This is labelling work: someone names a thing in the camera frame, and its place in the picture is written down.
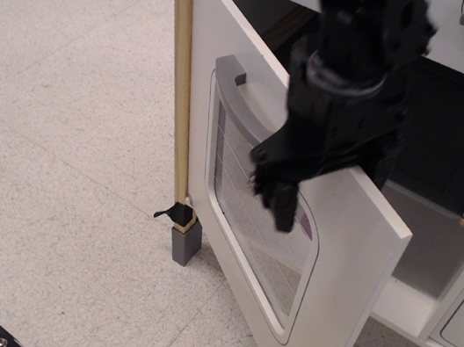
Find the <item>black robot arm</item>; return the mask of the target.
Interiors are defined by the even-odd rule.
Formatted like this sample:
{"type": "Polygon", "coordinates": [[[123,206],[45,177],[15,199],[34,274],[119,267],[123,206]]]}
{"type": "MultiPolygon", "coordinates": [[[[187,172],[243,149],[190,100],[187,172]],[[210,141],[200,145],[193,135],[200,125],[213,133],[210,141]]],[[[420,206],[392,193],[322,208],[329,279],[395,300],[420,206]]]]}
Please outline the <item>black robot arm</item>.
{"type": "Polygon", "coordinates": [[[319,29],[290,54],[287,117],[250,152],[254,191],[280,232],[299,184],[360,166],[382,187],[408,119],[412,64],[436,32],[427,0],[320,0],[319,29]]]}

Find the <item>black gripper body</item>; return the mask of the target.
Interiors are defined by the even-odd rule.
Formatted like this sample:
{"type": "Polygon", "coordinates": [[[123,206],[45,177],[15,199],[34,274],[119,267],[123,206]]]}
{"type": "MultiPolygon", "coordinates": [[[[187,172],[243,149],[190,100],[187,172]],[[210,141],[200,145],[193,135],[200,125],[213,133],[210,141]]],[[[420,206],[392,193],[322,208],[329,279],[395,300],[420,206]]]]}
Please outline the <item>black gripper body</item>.
{"type": "Polygon", "coordinates": [[[367,145],[382,136],[402,142],[406,88],[385,82],[365,96],[331,93],[315,86],[304,67],[290,69],[285,124],[250,153],[254,187],[297,184],[352,166],[362,166],[367,145]]]}

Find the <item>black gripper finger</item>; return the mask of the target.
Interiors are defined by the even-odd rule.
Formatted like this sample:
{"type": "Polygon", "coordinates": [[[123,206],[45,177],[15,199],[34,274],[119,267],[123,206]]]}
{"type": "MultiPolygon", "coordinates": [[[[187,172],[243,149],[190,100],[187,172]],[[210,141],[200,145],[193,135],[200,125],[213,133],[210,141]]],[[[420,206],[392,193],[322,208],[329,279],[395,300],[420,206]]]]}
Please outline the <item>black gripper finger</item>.
{"type": "Polygon", "coordinates": [[[262,194],[264,207],[270,210],[277,231],[289,233],[294,228],[298,187],[290,182],[271,182],[262,194]]]}
{"type": "Polygon", "coordinates": [[[361,168],[378,189],[383,189],[395,166],[400,138],[386,135],[371,141],[363,155],[361,168]]]}

